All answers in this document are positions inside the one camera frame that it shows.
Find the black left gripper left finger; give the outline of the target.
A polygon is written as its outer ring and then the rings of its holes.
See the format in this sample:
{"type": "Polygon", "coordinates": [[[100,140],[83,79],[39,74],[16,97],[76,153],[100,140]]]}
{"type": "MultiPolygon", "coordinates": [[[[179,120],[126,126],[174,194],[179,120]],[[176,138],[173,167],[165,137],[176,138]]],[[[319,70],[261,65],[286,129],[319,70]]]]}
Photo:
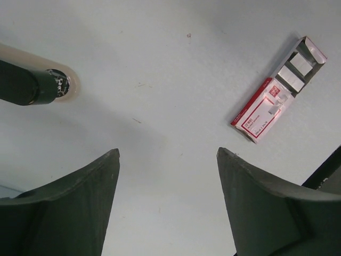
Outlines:
{"type": "Polygon", "coordinates": [[[119,158],[112,149],[44,186],[1,198],[1,255],[101,255],[119,158]]]}

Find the red white staple box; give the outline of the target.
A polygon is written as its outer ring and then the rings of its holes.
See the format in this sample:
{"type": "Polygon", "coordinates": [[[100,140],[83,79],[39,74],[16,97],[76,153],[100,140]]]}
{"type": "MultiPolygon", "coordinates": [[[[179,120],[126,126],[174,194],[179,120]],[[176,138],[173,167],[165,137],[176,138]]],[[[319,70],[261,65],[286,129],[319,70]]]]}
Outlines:
{"type": "Polygon", "coordinates": [[[309,37],[300,38],[230,125],[259,143],[326,62],[309,37]]]}

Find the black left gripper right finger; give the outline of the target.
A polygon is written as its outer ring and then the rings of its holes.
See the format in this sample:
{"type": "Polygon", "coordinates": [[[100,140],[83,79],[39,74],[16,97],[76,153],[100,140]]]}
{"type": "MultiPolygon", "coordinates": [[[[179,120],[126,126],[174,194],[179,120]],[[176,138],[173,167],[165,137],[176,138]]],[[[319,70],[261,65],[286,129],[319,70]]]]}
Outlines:
{"type": "Polygon", "coordinates": [[[225,148],[217,163],[237,255],[340,255],[340,171],[314,190],[225,148]]]}

